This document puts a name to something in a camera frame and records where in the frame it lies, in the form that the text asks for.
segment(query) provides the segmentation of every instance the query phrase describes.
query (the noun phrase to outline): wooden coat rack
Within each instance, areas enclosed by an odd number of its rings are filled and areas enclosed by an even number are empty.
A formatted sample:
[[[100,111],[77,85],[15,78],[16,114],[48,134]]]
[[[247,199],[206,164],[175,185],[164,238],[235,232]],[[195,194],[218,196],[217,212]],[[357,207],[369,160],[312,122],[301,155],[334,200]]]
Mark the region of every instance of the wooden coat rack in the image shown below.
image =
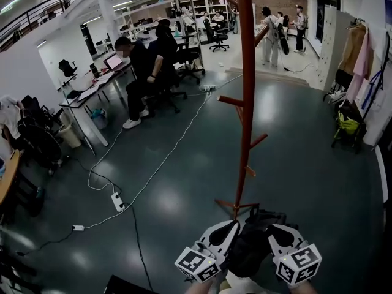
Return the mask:
[[[216,199],[215,202],[233,208],[234,219],[237,219],[239,210],[252,206],[258,206],[258,203],[248,203],[241,205],[241,197],[244,190],[246,173],[256,176],[256,173],[248,166],[249,153],[253,147],[263,141],[267,134],[261,134],[252,141],[252,122],[255,96],[255,47],[260,43],[269,27],[264,28],[254,36],[253,8],[252,0],[227,0],[237,6],[241,14],[241,44],[243,49],[243,99],[238,100],[226,96],[219,96],[218,101],[234,105],[239,120],[243,126],[241,140],[241,159],[239,163],[239,178],[235,203],[225,202]]]

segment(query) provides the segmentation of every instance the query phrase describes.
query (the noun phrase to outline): laptop screen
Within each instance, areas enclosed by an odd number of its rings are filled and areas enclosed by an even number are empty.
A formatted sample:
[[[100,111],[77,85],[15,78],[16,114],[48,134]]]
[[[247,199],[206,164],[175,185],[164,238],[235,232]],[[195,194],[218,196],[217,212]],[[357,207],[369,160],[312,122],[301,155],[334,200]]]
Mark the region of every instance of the laptop screen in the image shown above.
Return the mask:
[[[111,70],[114,70],[121,63],[123,63],[123,61],[121,60],[121,58],[117,54],[115,54],[115,55],[111,56],[110,58],[108,58],[107,60],[105,60],[105,63]]]

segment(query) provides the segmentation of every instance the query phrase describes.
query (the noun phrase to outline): trash bin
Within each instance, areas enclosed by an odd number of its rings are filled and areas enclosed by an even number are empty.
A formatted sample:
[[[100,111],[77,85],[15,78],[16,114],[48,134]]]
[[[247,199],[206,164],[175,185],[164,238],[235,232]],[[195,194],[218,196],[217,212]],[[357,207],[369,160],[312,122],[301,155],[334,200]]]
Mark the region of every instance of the trash bin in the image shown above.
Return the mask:
[[[65,113],[61,113],[60,120],[63,125],[59,128],[58,135],[62,137],[71,148],[81,145],[80,139],[72,129],[72,122]]]
[[[108,125],[105,109],[96,109],[91,115],[91,119],[99,130],[104,129]]]

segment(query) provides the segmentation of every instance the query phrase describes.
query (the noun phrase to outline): black railing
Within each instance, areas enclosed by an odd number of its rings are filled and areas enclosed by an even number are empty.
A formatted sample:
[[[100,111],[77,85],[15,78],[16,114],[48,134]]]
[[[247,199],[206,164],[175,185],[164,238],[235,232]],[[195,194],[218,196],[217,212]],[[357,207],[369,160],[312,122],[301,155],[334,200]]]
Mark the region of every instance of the black railing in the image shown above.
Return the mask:
[[[0,51],[7,50],[35,28],[62,14],[74,1],[46,0],[21,14],[0,29]]]

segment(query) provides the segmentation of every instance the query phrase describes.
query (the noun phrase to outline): floor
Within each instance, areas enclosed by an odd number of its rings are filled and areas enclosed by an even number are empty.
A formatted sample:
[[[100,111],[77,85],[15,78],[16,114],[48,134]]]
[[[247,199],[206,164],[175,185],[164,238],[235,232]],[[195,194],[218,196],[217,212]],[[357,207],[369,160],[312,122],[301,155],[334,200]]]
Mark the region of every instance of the floor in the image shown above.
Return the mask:
[[[202,45],[203,62],[207,70],[224,72],[231,68],[242,69],[241,35],[233,34],[232,32],[228,33],[228,39],[224,42],[224,44],[230,46],[226,52],[221,49],[212,52],[209,49],[211,44]],[[319,57],[316,55],[312,46],[306,39],[304,39],[304,47],[306,51],[299,54],[293,52],[296,45],[296,37],[289,36],[288,46],[290,53],[288,55],[284,55],[284,53],[279,50],[277,68],[272,67],[270,64],[262,64],[262,44],[263,42],[260,42],[258,47],[255,49],[257,71],[300,78],[302,80],[306,80],[312,88],[323,89],[319,86],[319,82],[317,81],[317,64]],[[284,70],[285,67],[291,71],[304,70],[302,72],[287,72]]]
[[[237,73],[207,72],[203,83],[223,85]],[[237,78],[219,94],[240,99]],[[198,94],[193,80],[182,84],[188,94]],[[126,120],[124,105],[114,88],[105,104],[109,125],[103,134],[113,142]],[[166,164],[134,204],[141,247],[155,292],[182,294],[189,283],[174,266],[186,246],[210,226],[228,220],[215,198],[233,201],[238,177],[241,126],[235,109],[216,100],[214,93],[201,109]],[[257,76],[254,136],[268,138],[252,150],[249,165],[255,178],[247,178],[243,202],[260,202],[281,211],[300,232],[315,243],[323,256],[313,279],[319,293],[369,293],[366,282],[382,238],[383,202],[375,154],[365,148],[358,155],[337,146],[331,149],[334,121],[323,93],[305,86],[266,80]],[[155,118],[122,132],[95,169],[122,187],[122,200],[131,202],[164,157],[182,136],[205,97],[176,99],[181,113],[162,106]],[[91,108],[102,107],[97,100]],[[91,138],[94,157],[82,146],[64,152],[92,167],[107,151]],[[17,208],[15,220],[3,229],[11,251],[35,249],[48,240],[66,236],[72,225],[89,226],[116,214],[111,188],[87,186],[88,173],[70,161],[50,178],[46,171],[23,167],[24,173],[47,190],[42,212],[35,218]],[[92,178],[95,186],[105,183]],[[38,270],[34,282],[44,293],[103,293],[112,274],[148,288],[131,211],[67,241],[52,244],[23,261]],[[278,283],[270,258],[254,279],[262,286],[287,293]]]

